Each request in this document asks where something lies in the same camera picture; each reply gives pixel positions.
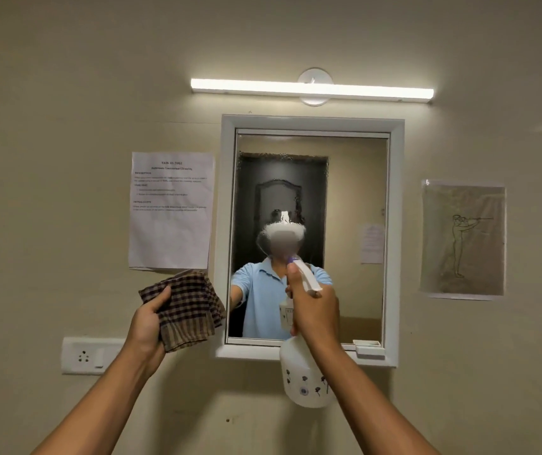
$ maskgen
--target white mirror frame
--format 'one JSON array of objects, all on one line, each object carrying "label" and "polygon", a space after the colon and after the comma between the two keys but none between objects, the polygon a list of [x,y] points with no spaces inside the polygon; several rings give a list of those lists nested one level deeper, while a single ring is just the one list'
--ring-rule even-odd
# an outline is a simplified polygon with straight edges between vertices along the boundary
[{"label": "white mirror frame", "polygon": [[[213,283],[228,310],[228,289],[233,240],[233,188],[236,174],[236,138],[239,133],[315,135],[329,137],[388,138],[388,181],[385,214],[386,246],[384,260],[384,297],[382,302],[382,341],[355,346],[343,344],[360,365],[397,367],[399,357],[399,285],[401,267],[402,169],[404,159],[402,119],[316,118],[300,116],[222,116],[221,152],[218,162],[218,200],[216,209],[216,245]],[[281,342],[273,340],[232,339],[223,328],[222,341],[214,345],[216,357],[253,360],[279,360]]]}]

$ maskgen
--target brown checkered rag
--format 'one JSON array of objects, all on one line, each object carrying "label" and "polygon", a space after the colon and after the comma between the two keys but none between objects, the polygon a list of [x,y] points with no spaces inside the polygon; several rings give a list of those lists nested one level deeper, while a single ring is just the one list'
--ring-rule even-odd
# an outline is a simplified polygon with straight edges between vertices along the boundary
[{"label": "brown checkered rag", "polygon": [[142,303],[157,297],[168,284],[172,294],[157,312],[165,351],[177,351],[213,336],[227,312],[210,279],[201,272],[172,276],[139,290]]}]

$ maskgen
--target cloth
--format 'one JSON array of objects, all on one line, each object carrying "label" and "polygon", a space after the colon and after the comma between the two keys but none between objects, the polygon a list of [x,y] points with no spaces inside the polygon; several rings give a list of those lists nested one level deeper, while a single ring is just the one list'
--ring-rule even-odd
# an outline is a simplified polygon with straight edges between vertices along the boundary
[{"label": "cloth", "polygon": [[[332,279],[323,268],[310,265],[315,279],[321,284],[332,284]],[[288,340],[290,332],[281,328],[279,304],[285,300],[286,277],[277,276],[271,267],[271,259],[260,263],[247,263],[235,272],[231,285],[238,286],[244,293],[242,303],[245,308],[245,338],[268,338]]]},{"label": "cloth", "polygon": [[197,271],[172,276],[139,290],[142,303],[157,297],[168,284],[172,293],[157,312],[165,351],[177,351],[213,336],[227,312],[210,279]]}]

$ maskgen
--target power socket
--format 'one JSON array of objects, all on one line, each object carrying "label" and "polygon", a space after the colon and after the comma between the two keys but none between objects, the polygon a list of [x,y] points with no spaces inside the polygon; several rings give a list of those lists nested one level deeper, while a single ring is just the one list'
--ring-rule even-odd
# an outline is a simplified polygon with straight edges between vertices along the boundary
[{"label": "power socket", "polygon": [[102,375],[124,341],[124,338],[64,337],[60,354],[62,373]]}]

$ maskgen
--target wall light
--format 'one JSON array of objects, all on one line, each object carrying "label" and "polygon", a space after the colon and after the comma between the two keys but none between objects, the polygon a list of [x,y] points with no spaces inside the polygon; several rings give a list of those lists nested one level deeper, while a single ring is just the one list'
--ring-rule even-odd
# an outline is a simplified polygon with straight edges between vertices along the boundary
[{"label": "wall light", "polygon": [[320,103],[324,103],[330,98],[428,102],[434,95],[434,90],[432,89],[319,83],[314,79],[308,81],[310,82],[192,78],[191,88],[196,93],[257,94],[321,99],[316,105],[320,105]]}]

